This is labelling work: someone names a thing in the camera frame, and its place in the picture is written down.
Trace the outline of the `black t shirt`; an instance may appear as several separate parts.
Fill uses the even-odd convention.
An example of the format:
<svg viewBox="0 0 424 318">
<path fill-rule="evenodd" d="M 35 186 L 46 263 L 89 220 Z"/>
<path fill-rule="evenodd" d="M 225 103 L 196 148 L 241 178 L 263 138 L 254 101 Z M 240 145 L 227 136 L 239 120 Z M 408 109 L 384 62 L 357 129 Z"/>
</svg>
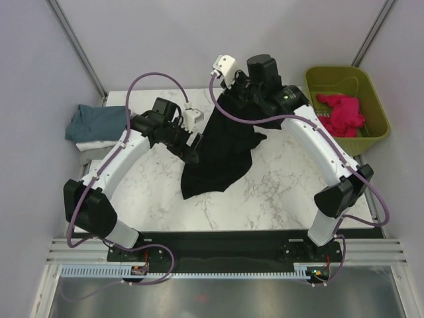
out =
<svg viewBox="0 0 424 318">
<path fill-rule="evenodd" d="M 203 131 L 199 162 L 186 164 L 181 176 L 184 199 L 208 192 L 224 192 L 252 166 L 251 150 L 267 136 L 252 125 L 230 120 L 214 108 Z"/>
</svg>

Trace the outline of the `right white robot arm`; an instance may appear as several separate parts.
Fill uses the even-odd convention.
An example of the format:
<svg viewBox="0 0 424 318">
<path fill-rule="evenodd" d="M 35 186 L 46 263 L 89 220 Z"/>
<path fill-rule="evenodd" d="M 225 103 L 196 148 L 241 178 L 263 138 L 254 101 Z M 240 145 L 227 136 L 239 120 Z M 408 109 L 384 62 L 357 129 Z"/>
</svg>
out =
<svg viewBox="0 0 424 318">
<path fill-rule="evenodd" d="M 374 172 L 335 142 L 298 86 L 282 83 L 274 58 L 256 55 L 248 59 L 247 66 L 243 72 L 232 56 L 217 58 L 212 76 L 222 79 L 223 92 L 215 106 L 238 123 L 289 130 L 321 169 L 326 186 L 314 196 L 317 213 L 307 232 L 309 240 L 303 244 L 308 259 L 320 260 Z"/>
</svg>

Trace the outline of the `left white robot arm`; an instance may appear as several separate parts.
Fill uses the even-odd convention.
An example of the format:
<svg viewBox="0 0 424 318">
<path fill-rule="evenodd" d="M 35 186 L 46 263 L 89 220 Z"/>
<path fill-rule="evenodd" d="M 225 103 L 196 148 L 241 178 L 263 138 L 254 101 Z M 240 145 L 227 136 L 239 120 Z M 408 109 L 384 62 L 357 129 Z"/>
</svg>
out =
<svg viewBox="0 0 424 318">
<path fill-rule="evenodd" d="M 119 141 L 94 172 L 79 181 L 68 180 L 64 185 L 68 236 L 72 237 L 74 229 L 80 228 L 121 246 L 130 260 L 140 260 L 146 250 L 145 244 L 138 240 L 140 233 L 119 220 L 111 198 L 136 161 L 155 144 L 163 144 L 185 163 L 197 163 L 203 137 L 195 131 L 195 125 L 203 118 L 198 109 L 181 109 L 160 97 L 151 110 L 133 115 Z"/>
</svg>

